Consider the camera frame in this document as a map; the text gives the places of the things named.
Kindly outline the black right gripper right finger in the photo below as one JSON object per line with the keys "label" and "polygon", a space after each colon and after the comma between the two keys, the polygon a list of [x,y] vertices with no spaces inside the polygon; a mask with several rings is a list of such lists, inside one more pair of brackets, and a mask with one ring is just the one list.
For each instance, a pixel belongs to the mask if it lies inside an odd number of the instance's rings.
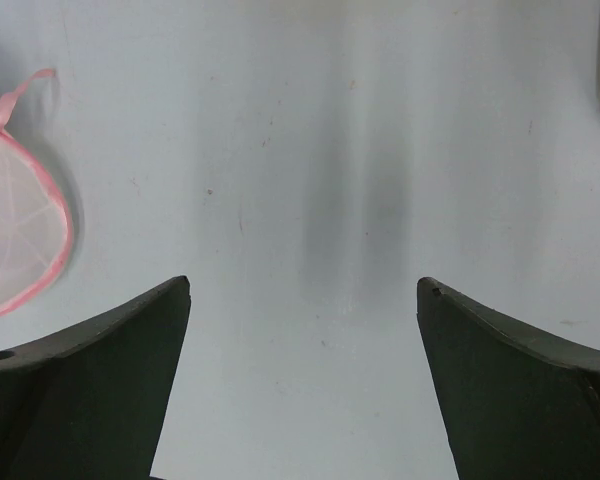
{"label": "black right gripper right finger", "polygon": [[600,479],[600,351],[422,278],[417,321],[461,479]]}

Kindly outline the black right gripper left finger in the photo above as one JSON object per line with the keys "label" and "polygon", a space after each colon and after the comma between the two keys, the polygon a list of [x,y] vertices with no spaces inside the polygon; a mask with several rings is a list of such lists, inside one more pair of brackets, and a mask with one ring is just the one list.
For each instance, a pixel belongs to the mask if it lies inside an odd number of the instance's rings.
{"label": "black right gripper left finger", "polygon": [[0,479],[148,479],[191,308],[174,277],[0,350]]}

